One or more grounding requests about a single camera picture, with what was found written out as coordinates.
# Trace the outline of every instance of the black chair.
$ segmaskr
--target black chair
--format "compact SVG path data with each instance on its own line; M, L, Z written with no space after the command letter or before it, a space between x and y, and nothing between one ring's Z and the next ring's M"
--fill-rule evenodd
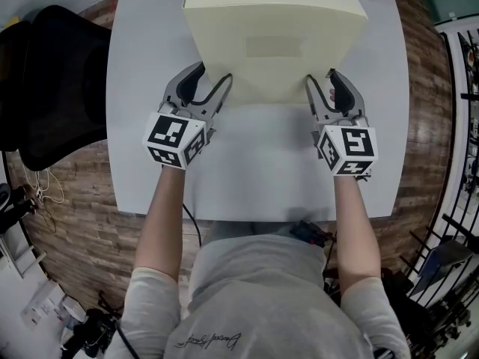
M50 6L31 24L22 86L25 166L41 171L106 138L106 67L111 31Z
M25 140L22 86L30 23L0 32L0 150L13 152Z

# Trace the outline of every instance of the forearm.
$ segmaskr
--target forearm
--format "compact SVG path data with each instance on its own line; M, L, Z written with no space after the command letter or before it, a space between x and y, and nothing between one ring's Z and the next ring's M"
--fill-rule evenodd
M163 167L136 249L135 268L156 269L178 281L184 187L184 171Z
M366 277L381 277L381 256L354 177L335 177L341 293Z

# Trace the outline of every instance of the person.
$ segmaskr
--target person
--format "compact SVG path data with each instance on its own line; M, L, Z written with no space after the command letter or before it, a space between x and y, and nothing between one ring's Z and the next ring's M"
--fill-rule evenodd
M138 242L107 359L410 358L380 280L380 255L354 177L334 177L341 308L323 291L323 249L290 224L216 222L193 265L180 320L185 171L164 166Z

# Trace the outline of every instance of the gray t-shirt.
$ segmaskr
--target gray t-shirt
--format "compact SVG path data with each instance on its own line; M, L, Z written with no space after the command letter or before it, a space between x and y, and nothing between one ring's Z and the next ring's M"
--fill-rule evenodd
M323 249L275 235L214 241L198 253L189 316L178 285L157 270L132 274L121 327L147 358L410 358L382 283L351 286L341 309L323 291ZM106 359L132 356L116 333Z

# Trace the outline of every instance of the cardboard box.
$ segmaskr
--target cardboard box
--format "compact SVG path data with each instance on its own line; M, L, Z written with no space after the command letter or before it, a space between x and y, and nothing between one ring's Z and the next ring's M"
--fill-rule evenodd
M228 73L227 104L307 103L367 22L359 0L184 0L183 12L213 84Z

